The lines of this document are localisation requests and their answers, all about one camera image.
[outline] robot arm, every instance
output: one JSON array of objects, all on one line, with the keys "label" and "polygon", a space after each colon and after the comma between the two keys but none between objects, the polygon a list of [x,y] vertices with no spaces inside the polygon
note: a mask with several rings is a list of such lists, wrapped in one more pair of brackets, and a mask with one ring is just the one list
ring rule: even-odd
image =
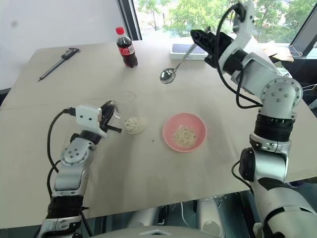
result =
[{"label": "robot arm", "polygon": [[316,212],[301,194],[284,183],[291,146],[289,137],[296,117],[292,110],[302,98],[301,85],[292,78],[281,77],[265,59],[243,50],[252,36],[252,2],[238,3],[232,9],[236,12],[235,40],[222,32],[215,36],[201,30],[192,30],[191,36],[209,54],[206,63],[214,68],[219,65],[219,73],[231,75],[233,82],[256,95],[263,104],[250,135],[251,147],[241,153],[240,175],[251,182],[264,237],[315,237]]},{"label": "robot arm", "polygon": [[101,108],[82,105],[76,107],[76,121],[83,130],[80,134],[73,134],[70,145],[62,152],[48,215],[38,237],[73,237],[79,228],[93,152],[99,141],[106,137],[107,130],[119,133],[122,131],[108,125],[114,110],[112,101]]}]

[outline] table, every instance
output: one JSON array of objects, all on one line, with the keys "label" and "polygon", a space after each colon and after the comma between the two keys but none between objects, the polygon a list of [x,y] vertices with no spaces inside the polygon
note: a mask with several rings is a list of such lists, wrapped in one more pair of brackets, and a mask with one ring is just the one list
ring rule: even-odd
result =
[{"label": "table", "polygon": [[[159,81],[169,59],[169,42],[134,42],[139,65],[127,68],[115,43],[76,46],[81,52],[37,82],[65,51],[35,52],[0,111],[0,228],[37,225],[47,213],[46,154],[49,124],[65,107],[101,106],[117,100],[148,126],[137,135],[108,132],[91,165],[84,205],[87,217],[204,198],[247,189],[230,172],[243,148],[249,147],[257,109],[242,110],[203,61],[187,61],[172,84]],[[316,175],[316,118],[301,102],[295,111],[287,180]],[[207,139],[188,154],[172,151],[162,139],[164,122],[190,112],[207,125]],[[114,126],[120,125],[116,119]],[[55,160],[78,132],[75,119],[63,116],[52,133]]]}]

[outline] pink bowl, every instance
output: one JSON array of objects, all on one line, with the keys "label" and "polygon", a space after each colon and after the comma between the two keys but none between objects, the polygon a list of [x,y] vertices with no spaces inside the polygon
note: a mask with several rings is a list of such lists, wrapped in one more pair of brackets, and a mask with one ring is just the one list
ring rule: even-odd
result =
[{"label": "pink bowl", "polygon": [[[191,147],[181,147],[174,142],[174,133],[181,127],[191,127],[196,134],[196,143]],[[180,113],[172,116],[164,125],[163,137],[167,145],[178,152],[191,152],[196,150],[205,140],[206,125],[198,116],[191,113]]]}]

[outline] spoon handle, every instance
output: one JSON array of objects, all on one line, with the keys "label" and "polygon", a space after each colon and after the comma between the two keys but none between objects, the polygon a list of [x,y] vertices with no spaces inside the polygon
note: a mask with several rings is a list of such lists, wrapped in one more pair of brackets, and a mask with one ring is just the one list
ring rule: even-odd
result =
[{"label": "spoon handle", "polygon": [[189,48],[189,50],[186,52],[186,54],[183,56],[182,61],[176,66],[175,72],[177,71],[177,68],[185,61],[187,56],[196,48],[196,44],[192,44],[192,46]]}]

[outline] metal spoon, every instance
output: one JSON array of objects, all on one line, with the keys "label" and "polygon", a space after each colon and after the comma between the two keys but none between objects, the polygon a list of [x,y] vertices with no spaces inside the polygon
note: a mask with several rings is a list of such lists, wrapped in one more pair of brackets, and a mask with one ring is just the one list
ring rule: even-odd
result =
[{"label": "metal spoon", "polygon": [[[205,32],[210,31],[210,26],[208,26],[205,29]],[[189,50],[186,52],[184,57],[182,58],[182,61],[176,66],[176,68],[166,68],[162,71],[162,73],[159,76],[159,79],[161,83],[168,84],[174,81],[174,78],[176,77],[176,71],[178,67],[185,61],[187,56],[196,48],[196,44],[192,44],[192,46],[189,48]]]}]

